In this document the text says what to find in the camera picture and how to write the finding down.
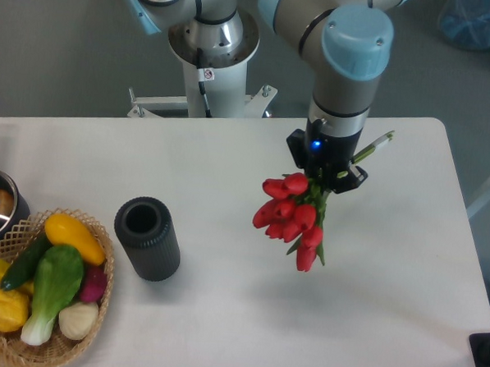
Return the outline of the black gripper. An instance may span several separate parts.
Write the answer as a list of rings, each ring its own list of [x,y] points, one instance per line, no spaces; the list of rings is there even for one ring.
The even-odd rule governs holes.
[[[327,127],[327,123],[322,123],[321,119],[308,120],[305,132],[296,129],[286,138],[295,165],[304,169],[309,177],[321,175],[323,179],[334,179],[329,190],[335,194],[358,189],[368,178],[368,173],[354,164],[349,168],[348,165],[362,130],[340,137],[325,134],[323,127]]]

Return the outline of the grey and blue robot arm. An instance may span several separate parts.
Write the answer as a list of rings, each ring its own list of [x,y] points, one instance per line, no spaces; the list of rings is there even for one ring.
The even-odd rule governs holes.
[[[238,0],[125,0],[148,34],[166,33],[183,66],[191,117],[242,117],[259,26]],[[258,0],[259,14],[314,72],[302,130],[286,142],[326,192],[361,186],[355,148],[390,59],[389,8],[405,0]]]

